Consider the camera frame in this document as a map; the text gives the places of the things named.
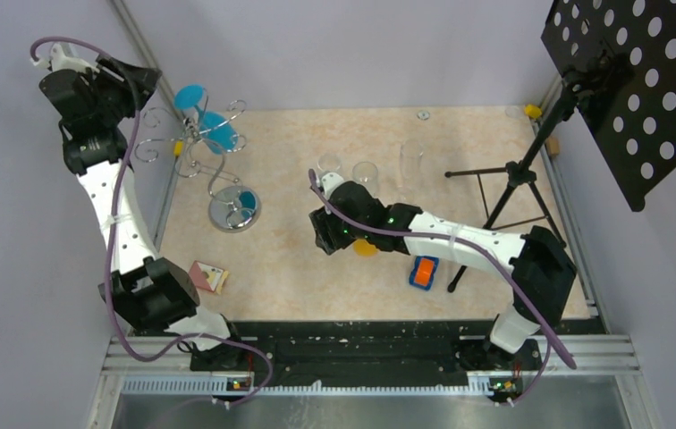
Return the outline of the yellow wine glass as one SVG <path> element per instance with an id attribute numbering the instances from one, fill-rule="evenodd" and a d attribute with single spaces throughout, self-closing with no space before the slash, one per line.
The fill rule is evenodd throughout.
<path id="1" fill-rule="evenodd" d="M 372 257 L 378 253 L 378 249 L 368 241 L 355 240 L 352 244 L 354 252 L 361 257 Z"/>

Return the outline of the clear ribbed short glass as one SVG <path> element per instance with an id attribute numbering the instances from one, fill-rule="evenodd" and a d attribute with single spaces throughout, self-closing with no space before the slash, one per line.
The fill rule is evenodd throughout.
<path id="1" fill-rule="evenodd" d="M 369 161 L 359 162 L 352 168 L 352 179 L 363 186 L 371 196 L 375 197 L 379 191 L 379 170 Z"/>

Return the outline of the clear flute wine glass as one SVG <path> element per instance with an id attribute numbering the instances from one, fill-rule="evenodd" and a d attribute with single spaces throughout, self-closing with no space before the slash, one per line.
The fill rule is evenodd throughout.
<path id="1" fill-rule="evenodd" d="M 421 164 L 423 155 L 423 145 L 416 139 L 409 139 L 401 145 L 399 160 L 401 195 L 407 203 L 412 203 L 415 200 L 422 187 Z"/>

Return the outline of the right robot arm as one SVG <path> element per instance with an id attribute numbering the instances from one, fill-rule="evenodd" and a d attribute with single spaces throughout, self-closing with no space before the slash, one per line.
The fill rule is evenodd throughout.
<path id="1" fill-rule="evenodd" d="M 500 276 L 513 290 L 510 308 L 497 316 L 483 344 L 486 362 L 506 368 L 525 340 L 542 332 L 563 362 L 574 367 L 555 326 L 561 321 L 577 267 L 552 232 L 498 232 L 447 221 L 418 206 L 386 206 L 355 181 L 334 172 L 308 171 L 322 207 L 309 215 L 316 244 L 332 255 L 358 240 L 382 252 L 433 257 Z"/>

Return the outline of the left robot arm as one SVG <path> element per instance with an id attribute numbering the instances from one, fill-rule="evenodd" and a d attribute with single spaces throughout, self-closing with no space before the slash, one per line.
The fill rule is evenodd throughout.
<path id="1" fill-rule="evenodd" d="M 226 318 L 199 307 L 189 274 L 160 256 L 148 234 L 135 195 L 130 155 L 135 136 L 119 129 L 125 118 L 139 119 L 162 73 L 106 55 L 85 60 L 36 60 L 47 71 L 39 88 L 60 114 L 63 160 L 89 197 L 106 245 L 99 294 L 115 333 L 127 352 L 122 322 L 138 332 L 174 335 L 174 344 L 211 350 L 224 369 L 242 364 L 246 347 L 232 335 Z"/>

